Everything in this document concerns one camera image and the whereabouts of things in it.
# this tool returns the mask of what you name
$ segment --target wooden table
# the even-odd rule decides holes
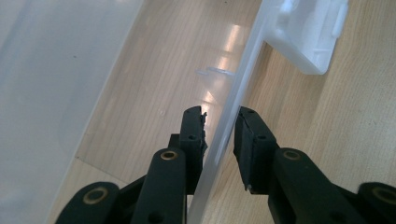
[[[147,1],[84,135],[49,222],[94,181],[125,186],[178,133],[182,111],[208,112],[208,143],[221,96],[196,70],[235,71],[261,1]],[[396,186],[396,2],[350,0],[329,71],[306,76],[262,48],[245,105],[282,147],[307,153],[329,179]],[[217,89],[227,90],[227,83]],[[271,223],[266,196],[244,191],[229,149],[203,223]]]

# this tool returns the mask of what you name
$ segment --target wooden floor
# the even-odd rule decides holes
[[[228,80],[210,83],[197,70],[236,70],[260,3],[145,3],[49,222],[91,182],[123,187],[144,175],[190,106],[207,111],[210,145],[224,100],[219,90],[228,90]],[[396,186],[395,27],[395,1],[350,0],[326,75],[303,75],[267,46],[250,81],[245,105],[262,116],[279,145],[304,151],[332,182],[352,191],[368,181]],[[271,222],[266,197],[244,191],[229,150],[204,223]]]

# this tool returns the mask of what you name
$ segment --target wood grain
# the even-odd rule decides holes
[[[221,97],[195,70],[236,70],[260,3],[147,1],[78,159],[95,167],[94,173],[131,182],[147,171],[153,153],[167,146],[170,133],[178,133],[182,111],[193,105],[208,111],[210,143]],[[245,105],[262,116],[278,143],[304,151],[331,181],[352,191],[368,181],[396,186],[395,27],[395,1],[350,0],[326,75],[303,75],[267,47],[249,84]],[[78,189],[74,172],[78,168],[70,170],[65,189]],[[266,197],[244,192],[229,149],[203,223],[272,222]]]

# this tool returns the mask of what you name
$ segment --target light wood tabletop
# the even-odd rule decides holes
[[[179,133],[182,113],[201,105],[209,144],[227,80],[198,70],[235,72],[261,1],[147,1],[102,93],[61,193],[53,222],[77,190],[95,181],[120,187],[144,175],[155,151]],[[281,147],[304,151],[335,184],[396,186],[396,1],[350,0],[323,76],[303,75],[262,48],[245,106]],[[233,144],[203,223],[272,223],[266,196],[245,192]]]

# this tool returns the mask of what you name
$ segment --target white plastic latch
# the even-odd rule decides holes
[[[264,41],[303,73],[326,73],[347,17],[347,0],[263,0]]]

